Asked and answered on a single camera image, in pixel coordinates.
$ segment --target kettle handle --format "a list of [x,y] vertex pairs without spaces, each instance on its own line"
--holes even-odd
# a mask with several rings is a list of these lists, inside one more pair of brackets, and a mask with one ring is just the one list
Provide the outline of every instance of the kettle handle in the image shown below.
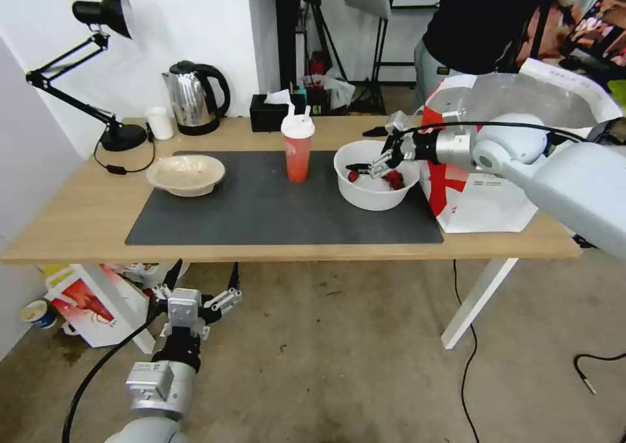
[[220,84],[222,92],[224,93],[224,103],[219,109],[215,110],[215,116],[218,118],[223,118],[226,115],[228,108],[230,107],[230,89],[228,88],[226,78],[221,72],[218,71],[217,68],[212,67],[211,65],[196,65],[195,71],[202,78],[201,80],[203,82],[203,86],[209,87],[209,89],[205,89],[205,94],[207,96],[213,94],[213,91],[211,90],[211,84],[209,83],[208,78],[215,78]]

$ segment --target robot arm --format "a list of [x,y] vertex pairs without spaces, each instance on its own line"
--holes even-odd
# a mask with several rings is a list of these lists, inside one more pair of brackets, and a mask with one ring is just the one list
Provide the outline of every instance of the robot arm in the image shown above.
[[186,443],[179,422],[191,406],[194,375],[200,370],[200,343],[209,324],[219,321],[241,300],[239,270],[235,264],[225,291],[213,297],[199,290],[173,288],[182,261],[153,288],[158,306],[168,312],[161,337],[163,349],[151,361],[136,362],[126,386],[132,409],[140,416],[106,443]]
[[591,142],[564,145],[546,157],[548,140],[538,119],[507,114],[494,122],[530,127],[492,125],[478,133],[450,127],[423,134],[410,131],[406,115],[397,112],[385,126],[389,137],[381,156],[347,169],[381,177],[403,160],[428,160],[498,174],[572,231],[626,258],[626,157]]

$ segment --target lamp shade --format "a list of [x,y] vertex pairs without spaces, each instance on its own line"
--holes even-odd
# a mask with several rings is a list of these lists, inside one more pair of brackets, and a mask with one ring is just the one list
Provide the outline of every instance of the lamp shade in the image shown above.
[[111,30],[130,36],[132,9],[129,0],[76,1],[72,5],[74,17],[87,25],[107,25]]

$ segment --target white bowl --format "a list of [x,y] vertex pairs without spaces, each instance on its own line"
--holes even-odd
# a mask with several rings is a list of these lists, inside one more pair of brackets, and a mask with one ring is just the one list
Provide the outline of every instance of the white bowl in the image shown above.
[[406,193],[419,180],[419,165],[404,161],[396,169],[404,177],[405,187],[394,191],[383,179],[372,179],[361,175],[355,183],[348,180],[347,164],[371,162],[380,156],[385,144],[374,140],[361,140],[339,148],[333,160],[337,172],[337,183],[341,195],[356,207],[370,211],[383,211],[394,208],[403,201]]
[[214,157],[205,155],[171,156],[148,169],[148,182],[173,195],[195,197],[213,192],[224,178],[226,168]]

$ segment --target kettle lid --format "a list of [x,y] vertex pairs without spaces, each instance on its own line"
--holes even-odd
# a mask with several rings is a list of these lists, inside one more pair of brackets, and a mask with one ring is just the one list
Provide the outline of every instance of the kettle lid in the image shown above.
[[193,63],[192,61],[182,60],[170,67],[170,73],[187,74],[187,73],[194,71],[195,68],[196,68],[196,64]]

